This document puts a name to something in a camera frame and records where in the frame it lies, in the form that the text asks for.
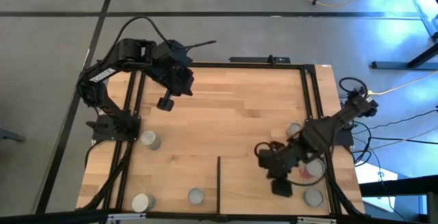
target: black table leg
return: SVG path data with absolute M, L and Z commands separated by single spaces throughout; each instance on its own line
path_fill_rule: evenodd
M 393 70 L 438 70 L 438 63 L 426 63 L 438 54 L 438 44 L 433 45 L 410 62 L 373 62 L 373 69 Z

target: can lid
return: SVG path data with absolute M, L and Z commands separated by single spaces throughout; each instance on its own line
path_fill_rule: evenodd
M 298 123 L 292 123 L 290 124 L 288 128 L 288 132 L 290 135 L 294 135 L 295 133 L 299 132 L 301 130 L 301 125 Z
M 143 132 L 143 134 L 140 137 L 140 140 L 142 141 L 143 145 L 152 145 L 155 142 L 155 139 L 157 136 L 155 135 L 155 132 L 147 131 Z
M 192 204 L 200 204 L 204 200 L 204 191 L 200 188 L 192 188 L 189 192 L 189 201 Z
M 306 164 L 306 170 L 314 177 L 320 177 L 324 174 L 326 167 L 320 159 L 314 159 Z
M 144 193 L 137 194 L 132 199 L 132 208 L 135 212 L 145 211 L 148 208 L 148 205 L 149 205 L 149 197 Z
M 309 189 L 304 192 L 304 201 L 310 207 L 318 207 L 324 201 L 319 190 Z

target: wooden tabletop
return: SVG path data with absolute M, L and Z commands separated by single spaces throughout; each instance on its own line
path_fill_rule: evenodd
M 333 71 L 329 65 L 316 65 L 324 115 L 339 109 Z M 293 69 L 215 69 L 192 68 L 193 96 L 174 97 L 171 112 L 155 106 L 165 89 L 146 79 L 142 96 L 140 133 L 151 130 L 162 140 L 156 151 L 135 142 L 123 210 L 132 211 L 131 201 L 138 193 L 152 194 L 157 203 L 153 211 L 215 213 L 217 161 L 220 163 L 221 214 L 328 214 L 324 181 L 310 187 L 293 186 L 290 198 L 273 195 L 267 171 L 259 168 L 253 153 L 259 142 L 285 142 L 290 123 L 304 123 L 305 103 L 300 73 Z M 118 73 L 108 85 L 110 97 L 123 106 L 129 74 Z M 308 76 L 313 115 L 316 108 Z M 135 100 L 133 91 L 131 109 Z M 103 142 L 90 153 L 77 207 L 86 205 L 107 179 L 114 142 Z M 337 183 L 360 211 L 364 211 L 351 155 L 336 147 L 333 165 Z M 289 178 L 310 183 L 298 169 Z M 204 202 L 188 201 L 191 188 L 201 188 Z M 308 188 L 324 194 L 324 203 L 311 208 L 303 201 Z M 116 196 L 118 182 L 113 196 Z M 115 206 L 115 197 L 111 206 Z

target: gray floor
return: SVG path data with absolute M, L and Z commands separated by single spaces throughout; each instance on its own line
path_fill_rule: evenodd
M 320 0 L 340 3 L 345 0 Z M 0 11 L 94 11 L 103 0 L 0 0 Z M 110 12 L 130 11 L 295 11 L 415 12 L 411 0 L 358 0 L 343 8 L 312 6 L 303 0 L 112 0 Z M 102 58 L 128 18 L 105 19 L 94 59 Z M 374 92 L 424 76 L 426 72 L 369 68 L 374 60 L 408 61 L 432 42 L 419 20 L 370 18 L 154 18 L 168 38 L 192 44 L 217 40 L 190 52 L 194 60 L 227 61 L 231 56 L 288 56 L 295 63 L 332 64 L 336 79 L 354 76 Z M 62 125 L 97 18 L 0 17 L 0 127 L 27 137 L 24 143 L 0 142 L 0 215 L 32 211 L 42 177 Z M 125 37 L 160 41 L 145 21 L 136 21 Z M 438 105 L 438 74 L 375 99 L 379 112 L 363 119 L 370 126 L 396 121 Z M 373 135 L 414 136 L 436 126 L 437 114 Z M 93 110 L 81 103 L 48 211 L 72 210 L 83 175 L 91 131 L 85 121 Z M 438 132 L 420 137 L 437 141 Z M 374 146 L 383 141 L 373 141 Z M 382 167 L 409 177 L 438 173 L 438 150 L 400 143 L 376 150 Z

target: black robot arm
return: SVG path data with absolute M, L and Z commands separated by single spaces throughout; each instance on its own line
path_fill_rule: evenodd
M 356 117 L 374 116 L 377 106 L 371 98 L 362 97 L 357 91 L 352 91 L 339 112 L 331 117 L 307 121 L 297 134 L 287 139 L 286 145 L 276 141 L 259 143 L 254 149 L 255 155 L 258 157 L 259 166 L 268 170 L 268 178 L 274 179 L 271 183 L 272 192 L 290 197 L 291 184 L 296 184 L 287 179 L 287 174 L 291 173 L 292 168 L 298 166 L 299 161 L 309 163 L 320 158 L 323 153 L 330 155 L 335 145 L 336 133 Z M 268 149 L 259 149 L 260 145 L 267 145 Z M 351 214 L 360 214 L 347 200 L 334 177 L 328 175 L 328 180 L 345 209 Z
M 114 74 L 124 71 L 142 71 L 167 89 L 157 108 L 171 111 L 171 96 L 192 95 L 193 72 L 188 68 L 192 59 L 187 50 L 175 40 L 160 45 L 153 41 L 125 38 L 117 42 L 108 55 L 81 73 L 77 91 L 83 101 L 100 108 L 106 115 L 97 121 L 88 121 L 95 140 L 135 140 L 138 137 L 140 117 L 129 110 L 121 110 L 108 96 L 103 83 Z

